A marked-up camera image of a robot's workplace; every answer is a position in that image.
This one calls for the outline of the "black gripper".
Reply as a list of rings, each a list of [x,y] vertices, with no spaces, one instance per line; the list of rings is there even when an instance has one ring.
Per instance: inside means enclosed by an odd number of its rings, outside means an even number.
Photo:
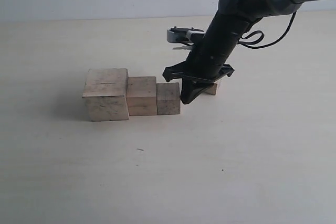
[[[204,37],[194,46],[186,60],[165,68],[164,79],[167,82],[175,79],[175,73],[199,79],[214,79],[249,25],[247,19],[236,15],[214,16]],[[183,79],[180,95],[182,103],[190,104],[209,88],[209,83]]]

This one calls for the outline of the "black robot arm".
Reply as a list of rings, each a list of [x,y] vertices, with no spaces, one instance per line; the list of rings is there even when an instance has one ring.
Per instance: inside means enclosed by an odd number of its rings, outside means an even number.
[[[219,0],[207,30],[172,27],[167,31],[167,41],[183,44],[189,53],[185,61],[164,69],[164,79],[181,79],[180,99],[191,103],[217,80],[232,75],[226,60],[237,45],[260,48],[259,41],[247,41],[254,24],[265,17],[295,17],[301,5],[311,1],[321,0]]]

